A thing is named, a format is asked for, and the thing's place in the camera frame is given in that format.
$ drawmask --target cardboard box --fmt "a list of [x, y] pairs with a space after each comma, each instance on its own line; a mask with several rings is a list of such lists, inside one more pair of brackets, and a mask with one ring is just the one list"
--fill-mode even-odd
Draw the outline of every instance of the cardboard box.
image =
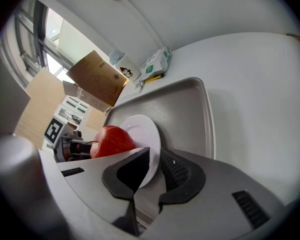
[[113, 107], [127, 79], [93, 50], [67, 72], [76, 83], [63, 82], [64, 93], [102, 112]]
[[171, 56], [172, 52], [167, 47], [163, 47], [151, 54], [141, 68], [141, 79], [145, 80], [165, 73], [168, 70]]

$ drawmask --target black vent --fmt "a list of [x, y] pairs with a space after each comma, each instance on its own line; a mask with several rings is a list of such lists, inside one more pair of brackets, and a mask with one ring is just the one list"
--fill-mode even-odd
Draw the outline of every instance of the black vent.
[[74, 168], [74, 169], [70, 169], [70, 170], [63, 170], [61, 173], [64, 177], [67, 177], [67, 176], [82, 173], [84, 171], [85, 171], [84, 169], [78, 167], [78, 168]]
[[232, 196], [254, 229], [259, 228], [269, 220], [268, 215], [247, 191], [235, 192], [232, 193]]
[[168, 155], [165, 151], [161, 151], [161, 170], [164, 174], [167, 192], [180, 187], [188, 180], [190, 175], [187, 166]]

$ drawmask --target white table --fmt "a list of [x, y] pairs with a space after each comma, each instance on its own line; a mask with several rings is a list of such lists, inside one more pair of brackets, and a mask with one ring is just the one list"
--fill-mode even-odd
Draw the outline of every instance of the white table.
[[[138, 95], [198, 77], [207, 89], [216, 159], [269, 188], [284, 204], [300, 196], [300, 42], [274, 33], [205, 39], [172, 55], [164, 78]], [[126, 88], [117, 105], [134, 97]]]

